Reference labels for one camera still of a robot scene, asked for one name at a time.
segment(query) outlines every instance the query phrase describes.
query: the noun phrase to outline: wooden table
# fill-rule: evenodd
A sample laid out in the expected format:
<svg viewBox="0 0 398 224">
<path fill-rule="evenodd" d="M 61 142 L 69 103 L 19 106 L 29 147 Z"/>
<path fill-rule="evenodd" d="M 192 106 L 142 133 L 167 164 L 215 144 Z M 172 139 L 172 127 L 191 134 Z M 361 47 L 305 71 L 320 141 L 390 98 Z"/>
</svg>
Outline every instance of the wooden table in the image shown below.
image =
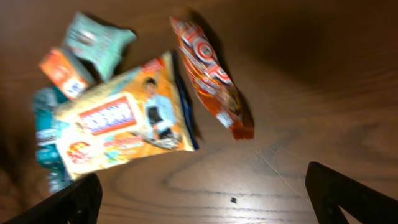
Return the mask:
<svg viewBox="0 0 398 224">
<path fill-rule="evenodd" d="M 77 10 L 136 31 L 121 72 L 176 49 L 169 16 L 196 11 L 256 124 L 255 140 L 233 141 L 188 85 L 201 149 L 99 171 L 98 223 L 316 223 L 310 161 L 398 198 L 395 1 L 14 0 L 0 8 L 3 219 L 49 196 L 30 104 L 50 85 L 37 63 Z"/>
</svg>

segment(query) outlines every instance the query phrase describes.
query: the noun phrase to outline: light green candy wrapper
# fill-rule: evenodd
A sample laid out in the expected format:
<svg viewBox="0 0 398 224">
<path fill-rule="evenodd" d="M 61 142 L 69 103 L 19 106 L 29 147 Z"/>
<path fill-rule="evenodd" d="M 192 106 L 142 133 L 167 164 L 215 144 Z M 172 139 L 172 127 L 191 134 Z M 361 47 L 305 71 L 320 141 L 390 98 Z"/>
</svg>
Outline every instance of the light green candy wrapper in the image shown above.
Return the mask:
<svg viewBox="0 0 398 224">
<path fill-rule="evenodd" d="M 121 60 L 123 48 L 135 39 L 130 30 L 101 25 L 77 12 L 65 43 L 77 57 L 93 63 L 101 78 L 108 81 Z"/>
</svg>

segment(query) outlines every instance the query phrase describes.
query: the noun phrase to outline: light blue shirt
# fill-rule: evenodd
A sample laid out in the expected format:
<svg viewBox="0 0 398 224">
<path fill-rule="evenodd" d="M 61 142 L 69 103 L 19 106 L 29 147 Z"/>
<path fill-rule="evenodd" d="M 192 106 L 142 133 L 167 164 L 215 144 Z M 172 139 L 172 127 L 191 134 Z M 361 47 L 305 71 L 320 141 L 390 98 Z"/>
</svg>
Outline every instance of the light blue shirt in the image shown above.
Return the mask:
<svg viewBox="0 0 398 224">
<path fill-rule="evenodd" d="M 171 128 L 177 122 L 174 115 L 172 102 L 167 97 L 156 94 L 154 97 L 148 98 L 145 102 L 145 116 L 147 127 L 149 128 L 148 137 L 152 139 L 154 138 L 154 130 L 150 125 L 150 120 L 148 118 L 148 108 L 154 106 L 157 107 L 157 112 L 160 118 L 163 120 L 156 124 L 160 133 L 168 128 Z"/>
</svg>

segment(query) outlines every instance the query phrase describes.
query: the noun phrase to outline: red candy wrapper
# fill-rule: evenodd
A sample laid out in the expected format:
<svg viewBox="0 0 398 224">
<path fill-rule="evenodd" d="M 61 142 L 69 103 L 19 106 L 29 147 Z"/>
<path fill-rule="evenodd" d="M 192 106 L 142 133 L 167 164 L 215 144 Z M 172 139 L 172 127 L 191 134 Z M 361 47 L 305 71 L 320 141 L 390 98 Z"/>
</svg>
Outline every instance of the red candy wrapper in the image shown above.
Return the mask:
<svg viewBox="0 0 398 224">
<path fill-rule="evenodd" d="M 197 97 L 228 129 L 234 139 L 252 139 L 254 126 L 239 91 L 221 68 L 202 28 L 191 21 L 170 18 L 178 37 L 183 61 Z"/>
</svg>

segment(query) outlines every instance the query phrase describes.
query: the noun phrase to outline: scratch on table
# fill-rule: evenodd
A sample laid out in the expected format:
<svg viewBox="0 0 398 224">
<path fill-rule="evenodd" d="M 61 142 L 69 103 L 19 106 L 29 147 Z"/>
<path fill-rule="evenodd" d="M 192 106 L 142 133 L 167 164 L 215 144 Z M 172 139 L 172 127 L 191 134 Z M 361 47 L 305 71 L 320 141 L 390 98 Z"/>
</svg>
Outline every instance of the scratch on table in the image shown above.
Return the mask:
<svg viewBox="0 0 398 224">
<path fill-rule="evenodd" d="M 278 172 L 275 168 L 273 168 L 273 167 L 269 164 L 269 162 L 266 161 L 255 149 L 254 149 L 254 152 L 256 152 L 257 155 L 258 155 L 264 162 L 266 162 L 266 164 L 267 164 L 273 171 L 275 171 L 276 174 L 278 174 L 278 176 L 280 177 L 280 179 L 286 184 L 286 186 L 287 186 L 288 188 L 290 188 L 290 189 L 291 189 L 294 193 L 296 193 L 298 196 L 302 197 L 306 202 L 308 202 L 309 204 L 311 204 L 311 202 L 310 202 L 309 200 L 307 200 L 303 195 L 301 195 L 301 194 L 298 193 L 296 190 L 294 190 L 293 187 L 291 187 L 291 186 L 286 182 L 286 180 L 279 174 L 279 172 Z"/>
</svg>

